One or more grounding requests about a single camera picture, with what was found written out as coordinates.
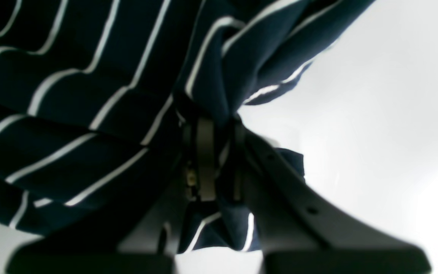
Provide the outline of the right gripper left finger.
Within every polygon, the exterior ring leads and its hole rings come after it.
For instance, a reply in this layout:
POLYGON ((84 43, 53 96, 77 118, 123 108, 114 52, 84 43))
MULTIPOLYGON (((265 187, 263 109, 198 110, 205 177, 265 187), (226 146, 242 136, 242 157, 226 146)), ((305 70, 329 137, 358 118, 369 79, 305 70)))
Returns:
POLYGON ((8 274, 175 274, 175 256, 201 202, 214 201, 214 123, 184 127, 182 146, 142 196, 110 204, 12 255, 8 274))

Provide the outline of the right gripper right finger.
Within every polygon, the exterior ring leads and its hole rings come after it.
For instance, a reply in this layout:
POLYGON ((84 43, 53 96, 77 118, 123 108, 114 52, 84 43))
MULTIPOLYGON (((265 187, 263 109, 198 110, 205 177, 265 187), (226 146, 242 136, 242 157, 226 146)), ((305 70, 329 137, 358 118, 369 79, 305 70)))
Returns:
POLYGON ((271 145, 234 123, 234 200, 253 213, 262 274, 427 274, 425 253, 340 210, 271 145))

